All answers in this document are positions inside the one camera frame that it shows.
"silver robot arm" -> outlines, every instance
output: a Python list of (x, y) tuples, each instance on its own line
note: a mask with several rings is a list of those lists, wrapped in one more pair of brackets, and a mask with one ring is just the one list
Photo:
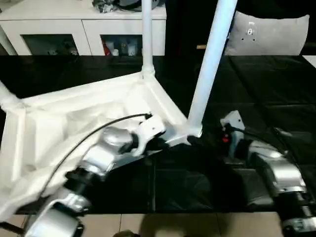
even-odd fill
[(316, 236), (316, 217), (299, 168), (270, 144), (244, 139), (238, 111), (228, 114), (221, 123), (225, 136), (230, 137), (229, 156), (245, 160), (263, 179), (281, 219), (283, 234)]
[(114, 166), (141, 158), (147, 143), (164, 132), (165, 126), (158, 116), (145, 120), (133, 132), (105, 128), (75, 170), (66, 174), (68, 180), (64, 185), (45, 202), (24, 237), (80, 237), (84, 226), (77, 216), (91, 207), (94, 188)]

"cable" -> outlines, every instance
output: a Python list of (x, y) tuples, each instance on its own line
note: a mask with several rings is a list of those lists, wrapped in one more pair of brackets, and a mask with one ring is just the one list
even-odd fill
[[(114, 123), (117, 123), (117, 122), (121, 122), (123, 120), (126, 120), (126, 119), (131, 119), (131, 118), (135, 118), (135, 117), (141, 117), (141, 116), (145, 116), (146, 118), (147, 117), (150, 117), (152, 115), (150, 114), (136, 114), (136, 115), (129, 115), (129, 116), (125, 116), (125, 117), (122, 117), (122, 118), (119, 118), (119, 119), (116, 119), (116, 120), (113, 120), (111, 122), (108, 122), (98, 128), (96, 128), (95, 130), (93, 130), (92, 132), (90, 132), (88, 135), (86, 135), (83, 139), (80, 140), (80, 142), (78, 142), (77, 145), (75, 145), (65, 156), (64, 158), (56, 165), (56, 167), (54, 168), (52, 174), (50, 175), (49, 179), (47, 180), (47, 182), (44, 184), (44, 187), (43, 189), (41, 190), (41, 192), (39, 193), (38, 197), (37, 197), (37, 200), (39, 200), (41, 198), (41, 196), (45, 193), (45, 190), (48, 186), (48, 184), (50, 183), (51, 179), (54, 177), (55, 173), (57, 172), (57, 170), (61, 167), (61, 165), (65, 162), (65, 160), (71, 155), (72, 152), (74, 152), (74, 150), (80, 146), (86, 139), (88, 139), (90, 136), (92, 136), (94, 133), (100, 131), (101, 129), (107, 127), (107, 126), (110, 126)], [(31, 218), (31, 215), (28, 215), (28, 218), (25, 222), (25, 225), (24, 225), (24, 231), (26, 230), (28, 224), (29, 224), (29, 221), (30, 221), (30, 218)]]
[[(237, 128), (237, 127), (233, 127), (233, 126), (231, 126), (230, 124), (227, 124), (225, 127), (226, 127), (226, 129), (228, 129), (228, 130), (241, 132), (241, 133), (243, 133), (243, 134), (245, 134), (245, 135), (254, 137), (254, 138), (256, 138), (256, 139), (258, 139), (258, 140), (260, 140), (260, 141), (262, 141), (262, 142), (265, 142), (265, 143), (267, 143), (267, 144), (271, 144), (271, 142), (269, 142), (268, 140), (266, 140), (265, 138), (263, 138), (263, 137), (261, 137), (261, 136), (258, 136), (257, 134), (254, 134), (254, 133), (251, 133), (251, 132), (247, 132), (247, 131), (242, 130), (242, 129)], [(285, 153), (285, 150), (284, 150), (284, 149), (280, 149), (280, 148), (278, 148), (278, 147), (275, 146), (275, 145), (273, 145), (273, 146), (274, 146), (278, 151), (281, 151), (281, 153), (283, 153), (283, 154)]]

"white foam structure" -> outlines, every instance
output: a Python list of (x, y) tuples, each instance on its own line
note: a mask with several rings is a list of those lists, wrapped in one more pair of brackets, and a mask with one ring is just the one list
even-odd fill
[[(151, 0), (142, 0), (143, 68), (141, 72), (80, 85), (61, 91), (18, 99), (0, 82), (0, 105), (6, 120), (0, 150), (0, 222), (16, 210), (35, 201), (56, 164), (82, 138), (99, 126), (115, 119), (151, 113), (167, 124), (165, 139), (170, 145), (186, 141), (189, 134), (199, 136), (201, 118), (212, 88), (237, 0), (219, 0), (195, 99), (189, 115), (182, 114), (155, 78), (152, 54)], [(223, 13), (230, 17), (221, 24)], [(215, 54), (210, 45), (222, 43)], [(133, 130), (140, 120), (132, 118), (115, 126)], [(100, 135), (95, 133), (80, 145), (56, 172), (44, 196), (52, 194), (65, 181), (86, 150)]]

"black table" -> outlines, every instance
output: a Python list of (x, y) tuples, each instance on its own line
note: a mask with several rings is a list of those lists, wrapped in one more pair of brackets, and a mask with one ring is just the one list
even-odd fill
[[(24, 98), (138, 72), (134, 57), (0, 57), (2, 82)], [(189, 113), (201, 59), (154, 57), (156, 77)], [(92, 202), (93, 213), (232, 212), (273, 210), (260, 177), (216, 149), (219, 119), (239, 110), (246, 127), (290, 151), (316, 195), (316, 69), (302, 57), (246, 56), (221, 60), (193, 147), (179, 145), (111, 172)], [(0, 114), (1, 129), (5, 114)], [(35, 212), (43, 200), (18, 213)]]

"white pole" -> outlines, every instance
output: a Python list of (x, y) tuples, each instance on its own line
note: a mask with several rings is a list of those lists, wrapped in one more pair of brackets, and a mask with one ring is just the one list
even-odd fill
[(215, 16), (187, 122), (187, 129), (190, 135), (201, 136), (202, 119), (214, 83), (218, 64), (222, 57), (236, 4), (237, 0), (218, 0), (217, 2)]
[(143, 68), (144, 73), (154, 73), (152, 0), (142, 0), (143, 13)]

